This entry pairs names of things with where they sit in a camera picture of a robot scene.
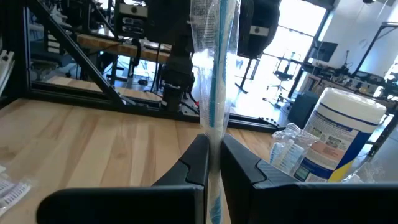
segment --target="product label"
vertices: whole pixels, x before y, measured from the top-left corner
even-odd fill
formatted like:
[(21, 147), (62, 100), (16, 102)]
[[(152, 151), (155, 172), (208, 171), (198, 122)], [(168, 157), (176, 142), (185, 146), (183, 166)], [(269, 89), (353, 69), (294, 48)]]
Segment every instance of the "product label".
[(357, 130), (342, 126), (316, 111), (305, 130), (319, 138), (319, 141), (312, 144), (306, 158), (331, 170), (336, 169), (358, 135)]
[(319, 140), (312, 144), (294, 177), (306, 182), (325, 182), (338, 167), (358, 130), (336, 123), (317, 111), (311, 115), (305, 131)]

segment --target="black metal frame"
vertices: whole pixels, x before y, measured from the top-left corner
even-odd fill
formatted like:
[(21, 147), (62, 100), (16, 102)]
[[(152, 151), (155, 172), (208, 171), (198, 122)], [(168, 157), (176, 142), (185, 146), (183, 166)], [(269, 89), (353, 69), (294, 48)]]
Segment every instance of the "black metal frame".
[(246, 77), (248, 76), (248, 72), (249, 72), (249, 69), (250, 69), (250, 66), (251, 66), (251, 61), (253, 60), (253, 58), (249, 58), (249, 63), (248, 63), (248, 65), (247, 65), (247, 67), (246, 67), (246, 71), (244, 72), (244, 75), (243, 75), (243, 77), (242, 77), (242, 81), (241, 81), (241, 84), (237, 84), (237, 83), (235, 83), (235, 85), (244, 93), (244, 94), (246, 94), (246, 93), (248, 93), (248, 91), (246, 91), (246, 90), (244, 90), (243, 89), (243, 86), (244, 86), (244, 82), (246, 81)]
[[(311, 44), (310, 49), (312, 49), (312, 48), (315, 46), (315, 42), (319, 39), (319, 35), (321, 34), (321, 31), (323, 30), (323, 28), (324, 28), (324, 26), (325, 26), (325, 24), (326, 24), (326, 21), (327, 21), (329, 15), (330, 15), (330, 12), (331, 12), (331, 11), (332, 11), (332, 9), (326, 9), (326, 13), (325, 13), (325, 15), (323, 16), (323, 19), (322, 19), (322, 21), (321, 21), (321, 24), (319, 25), (318, 31), (317, 31), (317, 33), (315, 34), (315, 36), (313, 37), (313, 40), (312, 40), (312, 44)], [(307, 52), (307, 55), (306, 55), (305, 58), (304, 58), (304, 63), (307, 62), (307, 61), (309, 60), (309, 58), (310, 58), (310, 53), (311, 53), (311, 51), (309, 50), (309, 51)], [(290, 89), (289, 94), (287, 95), (288, 98), (291, 98), (291, 97), (292, 97), (292, 95), (293, 95), (295, 89), (297, 88), (297, 85), (299, 84), (299, 81), (300, 81), (300, 79), (301, 79), (301, 77), (302, 77), (302, 75), (303, 75), (303, 72), (304, 72), (304, 71), (303, 71), (302, 69), (300, 69), (300, 71), (298, 71), (298, 74), (297, 74), (296, 77), (294, 78), (294, 82), (293, 82), (292, 88)]]
[[(11, 27), (5, 27), (5, 29), (3, 29), (7, 30), (7, 33), (5, 33), (6, 38), (4, 38), (4, 48), (15, 52), (16, 64), (19, 65), (14, 68), (7, 88), (4, 91), (5, 95), (10, 97), (9, 99), (30, 98), (102, 110), (153, 116), (156, 118), (175, 119), (193, 123), (200, 122), (199, 116), (197, 115), (165, 111), (160, 107), (158, 101), (120, 96), (114, 86), (110, 85), (103, 78), (101, 72), (90, 62), (84, 51), (82, 51), (82, 49), (79, 48), (65, 31), (50, 17), (45, 6), (38, 2), (38, 0), (7, 1), (6, 4), (5, 9), (7, 10), (4, 11), (7, 11), (7, 13), (0, 14), (5, 21), (13, 21), (14, 23)], [(91, 80), (100, 87), (102, 93), (30, 81), (30, 47), (27, 26), (28, 8), (37, 15), (41, 23), (43, 23), (52, 35), (57, 38), (76, 62), (80, 64)], [(261, 118), (252, 118), (236, 114), (231, 114), (228, 126), (231, 128), (267, 133), (280, 130), (277, 124), (268, 123)]]
[[(356, 75), (359, 72), (359, 69), (361, 68), (362, 64), (364, 63), (366, 57), (370, 53), (374, 43), (380, 38), (379, 35), (382, 30), (384, 30), (386, 27), (393, 27), (394, 29), (398, 28), (398, 23), (395, 22), (383, 22), (381, 26), (379, 27), (379, 30), (377, 31), (376, 35), (373, 37), (373, 40), (371, 44), (369, 45), (368, 49), (366, 50), (365, 54), (363, 55), (363, 58), (361, 59), (360, 63), (358, 64), (358, 67), (356, 68), (355, 72), (353, 75)], [(395, 127), (398, 124), (398, 111), (395, 108), (394, 109), (394, 117), (391, 119), (389, 124), (384, 128), (383, 132), (381, 135), (378, 137), (376, 142), (373, 144), (371, 150), (368, 153), (368, 156), (373, 157), (375, 153), (379, 150), (379, 148), (384, 144), (384, 142), (387, 140), (388, 136), (390, 133), (395, 129)]]
[(374, 43), (379, 39), (379, 35), (381, 33), (382, 30), (384, 30), (387, 27), (393, 27), (393, 28), (398, 28), (398, 23), (396, 22), (382, 22), (382, 24), (379, 27), (379, 30), (377, 31), (376, 35), (373, 37), (373, 40), (371, 42), (371, 44), (369, 45), (368, 49), (366, 49), (365, 54), (363, 55), (363, 58), (361, 59), (361, 61), (358, 64), (358, 67), (356, 68), (355, 72), (353, 73), (353, 75), (356, 75), (359, 72), (359, 69), (361, 68), (363, 62), (365, 61), (366, 57), (368, 56), (369, 52), (371, 51)]

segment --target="black plastic piece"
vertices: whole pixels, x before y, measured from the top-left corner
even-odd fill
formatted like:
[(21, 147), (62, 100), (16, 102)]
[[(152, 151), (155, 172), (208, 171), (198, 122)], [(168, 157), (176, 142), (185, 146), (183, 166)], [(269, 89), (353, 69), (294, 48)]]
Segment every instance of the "black plastic piece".
[[(245, 223), (398, 221), (391, 207), (398, 200), (397, 184), (294, 183), (257, 189), (252, 198), (252, 209)], [(369, 209), (371, 213), (367, 215), (360, 212)]]
[(198, 184), (206, 186), (209, 146), (208, 138), (204, 134), (198, 134), (177, 163), (154, 185)]
[[(221, 176), (228, 203), (231, 223), (267, 223), (252, 222), (253, 212), (259, 209), (254, 204), (256, 191), (264, 187), (294, 183), (295, 179), (272, 167), (249, 149), (226, 134), (221, 143)], [(266, 198), (261, 198), (268, 205)]]
[(199, 134), (152, 187), (61, 190), (40, 203), (37, 223), (204, 223), (208, 157)]
[(204, 223), (204, 188), (170, 185), (65, 189), (44, 199), (38, 224)]

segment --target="clear plastic packaging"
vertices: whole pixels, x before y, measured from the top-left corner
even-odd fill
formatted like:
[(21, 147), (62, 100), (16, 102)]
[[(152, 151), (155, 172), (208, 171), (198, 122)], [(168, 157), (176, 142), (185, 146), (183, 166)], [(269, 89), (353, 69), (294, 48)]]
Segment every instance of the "clear plastic packaging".
[(210, 140), (208, 209), (221, 223), (220, 145), (229, 119), (236, 71), (240, 0), (191, 0), (190, 22), (200, 82), (200, 124)]
[(341, 182), (349, 184), (377, 183), (382, 180), (383, 176), (384, 169), (380, 162), (373, 160), (362, 164), (361, 167)]
[(282, 172), (293, 176), (303, 160), (303, 155), (318, 138), (297, 125), (290, 123), (283, 131), (272, 135), (275, 143), (270, 151), (269, 162)]
[(22, 200), (33, 186), (34, 182), (31, 179), (23, 178), (14, 182), (2, 173), (0, 175), (0, 217)]

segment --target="light wood tabletop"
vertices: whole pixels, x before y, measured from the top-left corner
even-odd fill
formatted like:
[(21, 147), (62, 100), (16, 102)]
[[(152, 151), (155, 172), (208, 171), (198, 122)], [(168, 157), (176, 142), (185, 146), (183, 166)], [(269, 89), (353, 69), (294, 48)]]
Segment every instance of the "light wood tabletop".
[[(269, 159), (270, 134), (227, 132)], [(0, 164), (35, 186), (0, 223), (35, 223), (40, 201), (58, 189), (150, 186), (199, 133), (195, 123), (18, 99), (0, 110)], [(230, 223), (225, 199), (223, 206)]]
[[(61, 85), (61, 86), (69, 86), (69, 87), (74, 87), (74, 88), (81, 88), (84, 90), (92, 90), (92, 91), (102, 92), (101, 89), (97, 86), (97, 84), (95, 84), (93, 82), (76, 80), (76, 79), (67, 78), (67, 77), (53, 76), (53, 77), (49, 78), (46, 82), (56, 84), (56, 85)], [(148, 93), (148, 92), (139, 91), (139, 90), (132, 90), (132, 89), (123, 88), (123, 87), (117, 87), (116, 90), (118, 92), (120, 92), (120, 94), (122, 94), (123, 96), (130, 96), (130, 97), (140, 98), (143, 100), (155, 100), (155, 101), (161, 100), (161, 97), (159, 97), (153, 93)]]

